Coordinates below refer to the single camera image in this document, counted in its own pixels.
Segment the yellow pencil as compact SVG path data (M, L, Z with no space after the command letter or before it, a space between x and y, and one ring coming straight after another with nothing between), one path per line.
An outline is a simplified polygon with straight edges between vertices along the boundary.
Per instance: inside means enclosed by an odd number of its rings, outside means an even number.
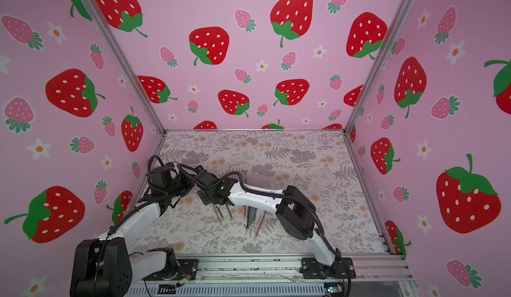
M221 212L218 210L217 205L212 204L212 208L213 208L214 214L215 214L219 224L222 224L223 217L222 217Z

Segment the dark blue striped pencil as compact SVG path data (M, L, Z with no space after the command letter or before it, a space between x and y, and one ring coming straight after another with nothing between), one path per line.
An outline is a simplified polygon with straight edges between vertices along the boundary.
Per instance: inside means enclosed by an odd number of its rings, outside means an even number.
M224 215L223 215L223 213L221 212L219 205L218 205L218 204L215 204L215 208L216 208L216 210L218 211L218 214L219 214L219 216L220 216L221 220L224 220Z

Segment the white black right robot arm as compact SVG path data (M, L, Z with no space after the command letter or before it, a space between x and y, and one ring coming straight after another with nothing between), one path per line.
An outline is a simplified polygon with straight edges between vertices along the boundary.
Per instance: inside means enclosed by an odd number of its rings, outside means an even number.
M337 278L350 281L356 277L353 262L342 257L325 237L325 230L315 205L296 187L270 190L245 184L238 172L219 178L205 170L192 177L204 204L252 207L274 214L290 237L304 241L314 254L304 258L299 272L305 279Z

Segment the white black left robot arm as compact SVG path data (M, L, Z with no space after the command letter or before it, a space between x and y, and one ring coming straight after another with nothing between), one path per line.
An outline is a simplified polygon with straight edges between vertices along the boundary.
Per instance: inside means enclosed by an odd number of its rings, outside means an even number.
M172 253L156 250L138 257L129 255L129 247L169 207L173 198L186 196L196 185L190 177L178 173L149 173L148 189L140 205L100 237L82 241L75 250L71 277L71 296L124 296L132 283L171 269Z

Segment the bundle of capped pencils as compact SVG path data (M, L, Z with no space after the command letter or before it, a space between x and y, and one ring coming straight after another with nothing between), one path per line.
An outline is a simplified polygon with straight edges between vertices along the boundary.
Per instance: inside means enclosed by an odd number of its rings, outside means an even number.
M243 213L246 234L252 239L257 238L262 229L267 212L263 210L259 211L255 207L243 206Z

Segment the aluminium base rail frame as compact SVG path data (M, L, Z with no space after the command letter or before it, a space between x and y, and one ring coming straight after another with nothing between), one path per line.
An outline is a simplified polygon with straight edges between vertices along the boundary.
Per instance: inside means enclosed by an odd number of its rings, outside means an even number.
M311 254L182 255L173 249L155 249L130 256L125 249L79 249L75 253L71 296L124 296L132 283L146 279L193 281L217 278L225 282L289 280L334 281L352 290L354 281L407 282L406 292L419 295L419 287L400 255L354 254L322 265Z

